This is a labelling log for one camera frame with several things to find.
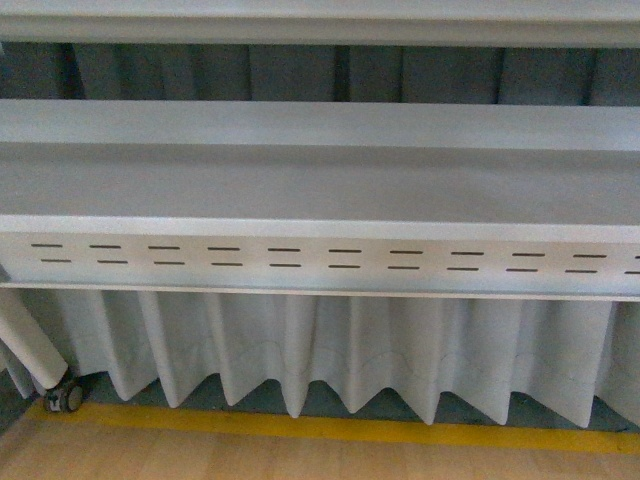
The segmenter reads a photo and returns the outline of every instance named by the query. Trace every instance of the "yellow floor line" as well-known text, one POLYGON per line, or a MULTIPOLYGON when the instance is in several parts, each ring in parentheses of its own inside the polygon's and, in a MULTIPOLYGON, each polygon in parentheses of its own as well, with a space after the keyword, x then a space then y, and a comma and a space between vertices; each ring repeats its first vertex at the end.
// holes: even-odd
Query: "yellow floor line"
POLYGON ((85 403, 80 410, 72 414, 50 414, 44 411, 41 402, 36 402, 25 416, 33 420, 92 423, 110 427, 640 455, 640 434, 635 433, 452 424, 425 425, 416 422, 341 418, 294 419, 284 415, 261 413, 98 403, 85 403))

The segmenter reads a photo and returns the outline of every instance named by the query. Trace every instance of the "curtain fold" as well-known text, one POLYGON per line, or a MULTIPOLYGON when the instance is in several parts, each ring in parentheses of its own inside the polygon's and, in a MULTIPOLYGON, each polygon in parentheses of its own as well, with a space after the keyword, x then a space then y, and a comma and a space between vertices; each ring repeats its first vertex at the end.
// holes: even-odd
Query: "curtain fold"
MULTIPOLYGON (((124 400, 159 378, 177 407, 219 373, 229 404, 278 380, 293 417, 309 383, 322 380, 350 412, 393 388, 426 423, 445 391, 500 424, 514 391, 581 427, 594 396, 640 423, 633 303, 101 291, 23 298, 76 372, 107 371, 124 400)), ((8 360, 20 391, 32 391, 8 360)))

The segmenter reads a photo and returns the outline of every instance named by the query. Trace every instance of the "shelf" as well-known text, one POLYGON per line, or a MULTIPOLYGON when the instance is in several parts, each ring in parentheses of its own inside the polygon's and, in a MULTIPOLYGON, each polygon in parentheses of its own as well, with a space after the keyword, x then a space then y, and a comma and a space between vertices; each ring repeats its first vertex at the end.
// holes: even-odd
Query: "shelf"
POLYGON ((331 107, 1 102, 5 286, 640 300, 640 109, 331 107))
POLYGON ((0 6, 0 39, 637 47, 640 8, 635 0, 10 0, 0 6))

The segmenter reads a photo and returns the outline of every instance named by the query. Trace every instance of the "white tube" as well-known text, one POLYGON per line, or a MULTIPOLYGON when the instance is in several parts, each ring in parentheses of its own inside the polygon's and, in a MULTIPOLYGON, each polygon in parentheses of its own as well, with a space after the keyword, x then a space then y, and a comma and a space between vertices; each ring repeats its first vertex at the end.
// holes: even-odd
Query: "white tube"
POLYGON ((68 368, 11 289, 0 289, 0 339, 44 388, 55 387, 68 368))

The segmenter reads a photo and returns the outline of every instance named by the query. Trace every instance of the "wheel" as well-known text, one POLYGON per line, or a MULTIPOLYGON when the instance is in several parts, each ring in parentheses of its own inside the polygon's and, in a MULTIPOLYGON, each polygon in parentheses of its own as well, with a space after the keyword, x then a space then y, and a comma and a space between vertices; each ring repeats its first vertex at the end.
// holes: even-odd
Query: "wheel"
POLYGON ((60 382, 47 390, 44 396, 44 409, 47 412, 75 412, 82 405, 83 391, 77 378, 60 382))

